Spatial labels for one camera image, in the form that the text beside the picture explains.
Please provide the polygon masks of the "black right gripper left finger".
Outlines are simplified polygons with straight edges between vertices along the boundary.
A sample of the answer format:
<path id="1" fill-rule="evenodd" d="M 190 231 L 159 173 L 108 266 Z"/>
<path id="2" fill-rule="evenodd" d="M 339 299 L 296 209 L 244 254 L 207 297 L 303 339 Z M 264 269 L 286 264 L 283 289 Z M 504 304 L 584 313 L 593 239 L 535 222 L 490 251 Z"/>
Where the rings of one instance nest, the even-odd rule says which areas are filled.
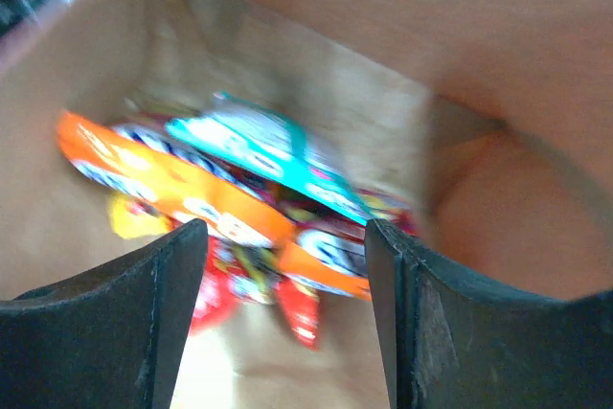
<path id="1" fill-rule="evenodd" d="M 170 407 L 207 253 L 195 219 L 2 302 L 2 407 Z"/>

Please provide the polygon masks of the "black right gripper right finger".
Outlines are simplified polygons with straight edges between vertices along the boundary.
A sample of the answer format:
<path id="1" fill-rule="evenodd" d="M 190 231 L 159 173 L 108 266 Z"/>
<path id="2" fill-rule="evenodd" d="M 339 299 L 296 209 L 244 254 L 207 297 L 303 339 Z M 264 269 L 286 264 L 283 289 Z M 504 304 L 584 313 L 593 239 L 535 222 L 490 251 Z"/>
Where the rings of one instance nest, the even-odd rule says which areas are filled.
<path id="1" fill-rule="evenodd" d="M 495 281 L 389 221 L 366 261 L 394 408 L 608 408 L 612 295 L 561 301 Z"/>

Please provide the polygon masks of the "teal snack packet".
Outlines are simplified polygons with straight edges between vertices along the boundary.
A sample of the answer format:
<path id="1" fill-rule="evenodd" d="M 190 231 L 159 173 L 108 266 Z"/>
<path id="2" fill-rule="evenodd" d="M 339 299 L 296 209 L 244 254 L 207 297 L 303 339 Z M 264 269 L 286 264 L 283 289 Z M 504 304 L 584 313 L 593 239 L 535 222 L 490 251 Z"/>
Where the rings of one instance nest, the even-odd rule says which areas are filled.
<path id="1" fill-rule="evenodd" d="M 346 177 L 337 148 L 286 116 L 226 92 L 200 115 L 173 118 L 169 135 L 277 182 L 364 225 L 373 217 Z"/>

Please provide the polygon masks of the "red brown paper bag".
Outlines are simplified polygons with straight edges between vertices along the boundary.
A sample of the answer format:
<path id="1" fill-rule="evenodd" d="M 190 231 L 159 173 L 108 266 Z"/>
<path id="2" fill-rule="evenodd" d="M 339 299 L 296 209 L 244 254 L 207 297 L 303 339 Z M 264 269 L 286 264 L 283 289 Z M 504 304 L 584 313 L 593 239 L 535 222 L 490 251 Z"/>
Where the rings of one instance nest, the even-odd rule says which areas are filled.
<path id="1" fill-rule="evenodd" d="M 60 153 L 65 110 L 223 90 L 336 145 L 435 252 L 561 301 L 612 295 L 612 0 L 1 0 L 1 304 L 142 248 Z M 273 307 L 188 333 L 168 408 L 394 408 L 373 301 L 320 348 Z"/>

